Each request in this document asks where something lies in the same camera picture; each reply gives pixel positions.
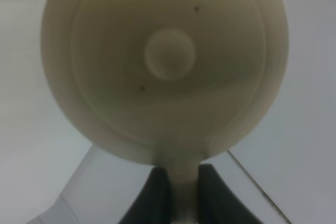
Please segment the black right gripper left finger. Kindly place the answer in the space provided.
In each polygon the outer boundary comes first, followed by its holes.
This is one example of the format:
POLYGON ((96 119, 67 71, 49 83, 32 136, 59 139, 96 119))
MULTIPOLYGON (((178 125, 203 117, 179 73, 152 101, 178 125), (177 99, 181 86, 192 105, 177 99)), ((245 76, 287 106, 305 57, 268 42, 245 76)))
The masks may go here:
POLYGON ((171 186, 162 167, 152 168, 145 185, 120 224, 170 224, 172 222, 171 186))

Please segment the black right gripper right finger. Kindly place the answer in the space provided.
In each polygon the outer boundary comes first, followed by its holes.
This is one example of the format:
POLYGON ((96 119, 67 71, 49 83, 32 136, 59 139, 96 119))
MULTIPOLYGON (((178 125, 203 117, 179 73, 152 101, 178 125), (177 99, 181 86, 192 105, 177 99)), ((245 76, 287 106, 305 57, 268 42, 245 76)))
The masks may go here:
POLYGON ((193 193, 194 223, 259 223, 259 219, 234 195, 211 164, 198 166, 193 193))

